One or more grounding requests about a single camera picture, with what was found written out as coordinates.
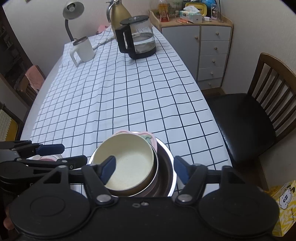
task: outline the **mug handle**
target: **mug handle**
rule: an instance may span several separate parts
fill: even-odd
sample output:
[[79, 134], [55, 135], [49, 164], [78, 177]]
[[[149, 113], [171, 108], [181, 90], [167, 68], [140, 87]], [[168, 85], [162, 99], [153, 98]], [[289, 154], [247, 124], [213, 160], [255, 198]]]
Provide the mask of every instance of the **mug handle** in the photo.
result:
[[121, 53], [128, 53], [132, 55], [136, 54], [135, 46], [133, 44], [133, 36], [131, 34], [131, 27], [129, 25], [120, 26], [115, 30], [115, 34], [118, 42], [118, 47]]
[[78, 67], [77, 61], [74, 58], [74, 53], [77, 52], [78, 47], [74, 47], [71, 51], [70, 51], [70, 56], [72, 61], [74, 62], [75, 66]]

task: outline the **checkered tablecloth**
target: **checkered tablecloth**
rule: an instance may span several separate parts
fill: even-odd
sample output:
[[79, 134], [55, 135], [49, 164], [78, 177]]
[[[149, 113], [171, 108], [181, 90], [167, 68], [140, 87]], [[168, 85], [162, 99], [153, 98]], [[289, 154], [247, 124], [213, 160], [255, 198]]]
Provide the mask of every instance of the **checkered tablecloth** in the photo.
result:
[[[172, 154], [210, 169], [231, 165], [213, 115], [190, 72], [154, 28], [157, 52], [132, 60], [116, 40], [97, 48], [93, 60], [73, 64], [65, 45], [62, 64], [42, 103], [31, 140], [62, 143], [64, 157], [94, 150], [119, 130], [149, 131]], [[92, 44], [113, 34], [108, 28]], [[183, 184], [178, 179], [176, 193]], [[218, 188], [207, 186], [206, 192]]]

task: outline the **chair seat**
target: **chair seat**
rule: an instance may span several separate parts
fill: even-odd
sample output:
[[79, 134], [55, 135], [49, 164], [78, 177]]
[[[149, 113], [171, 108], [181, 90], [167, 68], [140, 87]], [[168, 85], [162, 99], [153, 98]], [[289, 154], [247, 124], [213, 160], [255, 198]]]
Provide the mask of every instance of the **chair seat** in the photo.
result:
[[276, 141], [272, 123], [261, 105], [245, 93], [206, 99], [232, 162], [258, 157]]

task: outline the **wall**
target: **wall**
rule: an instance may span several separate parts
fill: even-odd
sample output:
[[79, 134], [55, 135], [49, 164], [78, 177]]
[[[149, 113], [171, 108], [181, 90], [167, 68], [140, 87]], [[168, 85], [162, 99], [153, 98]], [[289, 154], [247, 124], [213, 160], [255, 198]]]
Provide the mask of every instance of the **wall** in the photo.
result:
[[[296, 15], [280, 0], [221, 0], [234, 23], [222, 88], [247, 92], [261, 52], [282, 60], [296, 73]], [[260, 157], [269, 187], [296, 179], [296, 130]]]
[[18, 118], [24, 120], [27, 107], [11, 92], [7, 85], [0, 79], [0, 102], [14, 113]]
[[296, 73], [296, 15], [281, 0], [221, 0], [221, 8], [234, 23], [225, 93], [248, 91], [261, 52]]
[[[48, 75], [62, 55], [69, 37], [62, 12], [66, 0], [10, 0], [4, 6], [9, 23], [33, 64]], [[69, 21], [74, 38], [95, 35], [100, 24], [108, 24], [106, 0], [81, 0], [84, 13]], [[144, 14], [149, 0], [123, 0], [131, 15]]]

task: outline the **desk lamp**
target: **desk lamp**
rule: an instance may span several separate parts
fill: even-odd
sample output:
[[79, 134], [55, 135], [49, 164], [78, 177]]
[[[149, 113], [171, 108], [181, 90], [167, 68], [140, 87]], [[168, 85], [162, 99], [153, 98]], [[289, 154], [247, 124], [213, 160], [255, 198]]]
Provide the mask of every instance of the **desk lamp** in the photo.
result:
[[64, 7], [63, 10], [63, 16], [65, 18], [65, 28], [66, 31], [69, 35], [69, 38], [72, 41], [74, 41], [74, 38], [71, 34], [71, 31], [69, 29], [69, 23], [68, 21], [71, 19], [75, 19], [81, 16], [81, 14], [84, 11], [84, 5], [81, 2], [76, 2], [76, 1], [69, 1]]

